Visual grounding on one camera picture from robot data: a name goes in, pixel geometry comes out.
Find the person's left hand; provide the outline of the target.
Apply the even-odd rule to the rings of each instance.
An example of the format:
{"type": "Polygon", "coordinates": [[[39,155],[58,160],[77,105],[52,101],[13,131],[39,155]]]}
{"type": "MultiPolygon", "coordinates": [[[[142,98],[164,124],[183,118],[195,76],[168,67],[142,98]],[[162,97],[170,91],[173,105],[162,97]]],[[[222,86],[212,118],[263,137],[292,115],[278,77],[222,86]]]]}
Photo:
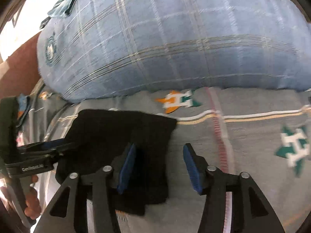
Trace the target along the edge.
{"type": "MultiPolygon", "coordinates": [[[[7,188],[5,186],[1,187],[1,192],[3,196],[5,197],[4,201],[6,201],[6,203],[9,206],[14,208],[12,205],[12,199],[10,197],[10,194],[8,193],[7,188]]],[[[26,208],[24,209],[24,214],[27,217],[30,217],[32,220],[37,219],[41,215],[42,209],[39,204],[38,193],[31,186],[25,196],[25,202],[26,202],[26,208]]]]}

